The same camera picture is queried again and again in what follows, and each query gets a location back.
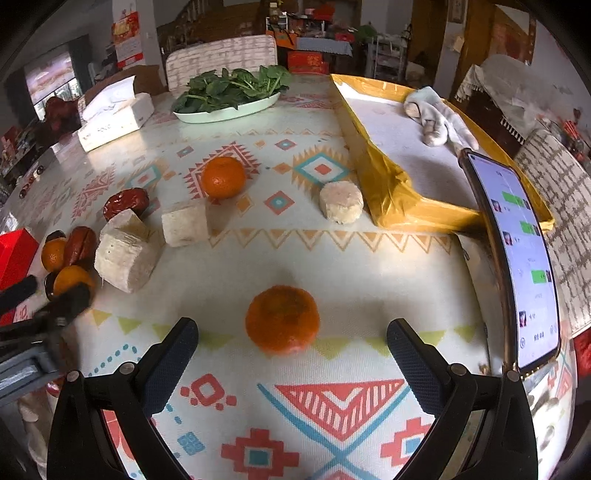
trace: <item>white round cake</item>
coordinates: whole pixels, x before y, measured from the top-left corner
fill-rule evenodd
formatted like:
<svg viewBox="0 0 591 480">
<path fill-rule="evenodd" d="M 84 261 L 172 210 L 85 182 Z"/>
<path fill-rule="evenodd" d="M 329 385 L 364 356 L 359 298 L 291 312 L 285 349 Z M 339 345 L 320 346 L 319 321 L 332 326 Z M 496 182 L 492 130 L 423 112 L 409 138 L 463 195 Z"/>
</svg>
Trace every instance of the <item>white round cake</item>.
<svg viewBox="0 0 591 480">
<path fill-rule="evenodd" d="M 361 216 L 363 196 L 350 181 L 327 183 L 320 191 L 320 210 L 328 220 L 337 223 L 353 223 Z"/>
</svg>

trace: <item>red poster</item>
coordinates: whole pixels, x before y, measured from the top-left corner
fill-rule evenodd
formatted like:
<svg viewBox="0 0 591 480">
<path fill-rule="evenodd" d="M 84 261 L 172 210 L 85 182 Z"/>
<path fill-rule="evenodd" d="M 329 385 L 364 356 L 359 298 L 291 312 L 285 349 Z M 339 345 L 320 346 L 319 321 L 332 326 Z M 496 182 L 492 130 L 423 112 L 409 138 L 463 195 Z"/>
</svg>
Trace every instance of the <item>red poster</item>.
<svg viewBox="0 0 591 480">
<path fill-rule="evenodd" d="M 117 66 L 120 69 L 144 58 L 137 12 L 131 12 L 127 17 L 115 22 L 112 31 L 117 52 Z"/>
</svg>

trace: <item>smartphone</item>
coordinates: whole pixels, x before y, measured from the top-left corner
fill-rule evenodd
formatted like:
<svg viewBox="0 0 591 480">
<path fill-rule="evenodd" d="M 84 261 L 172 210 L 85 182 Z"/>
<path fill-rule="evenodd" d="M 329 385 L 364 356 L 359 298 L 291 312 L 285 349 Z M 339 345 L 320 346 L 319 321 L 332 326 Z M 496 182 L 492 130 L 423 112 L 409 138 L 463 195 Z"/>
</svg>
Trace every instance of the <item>smartphone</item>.
<svg viewBox="0 0 591 480">
<path fill-rule="evenodd" d="M 469 149 L 459 158 L 492 246 L 501 289 L 504 370 L 528 375 L 558 355 L 560 322 L 548 248 L 515 170 Z"/>
</svg>

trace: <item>chat app screen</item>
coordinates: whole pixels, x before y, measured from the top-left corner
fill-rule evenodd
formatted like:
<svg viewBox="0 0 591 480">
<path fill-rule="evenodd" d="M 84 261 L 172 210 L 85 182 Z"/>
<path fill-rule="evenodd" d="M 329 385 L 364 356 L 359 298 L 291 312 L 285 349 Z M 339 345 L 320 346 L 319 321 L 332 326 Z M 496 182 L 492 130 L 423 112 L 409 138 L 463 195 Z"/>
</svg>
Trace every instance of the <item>chat app screen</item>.
<svg viewBox="0 0 591 480">
<path fill-rule="evenodd" d="M 470 155 L 509 262 L 517 314 L 517 363 L 535 362 L 558 346 L 558 307 L 540 226 L 517 175 Z"/>
</svg>

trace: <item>oval plate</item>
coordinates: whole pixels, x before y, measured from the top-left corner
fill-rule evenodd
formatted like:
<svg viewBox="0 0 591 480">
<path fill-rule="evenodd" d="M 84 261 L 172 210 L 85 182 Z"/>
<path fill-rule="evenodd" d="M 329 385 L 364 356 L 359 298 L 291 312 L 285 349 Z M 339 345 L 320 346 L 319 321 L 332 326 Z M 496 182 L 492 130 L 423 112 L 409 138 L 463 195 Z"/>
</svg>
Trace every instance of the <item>oval plate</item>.
<svg viewBox="0 0 591 480">
<path fill-rule="evenodd" d="M 232 118 L 240 118 L 246 115 L 252 115 L 253 113 L 260 112 L 265 108 L 269 108 L 277 100 L 279 100 L 280 93 L 270 96 L 269 98 L 263 98 L 263 100 L 257 100 L 256 102 L 245 103 L 239 105 L 238 110 L 233 107 L 224 108 L 222 110 L 216 110 L 215 112 L 198 112 L 198 113 L 177 113 L 173 112 L 181 122 L 188 124 L 209 124 L 212 122 L 221 122 L 223 120 L 230 120 Z"/>
</svg>

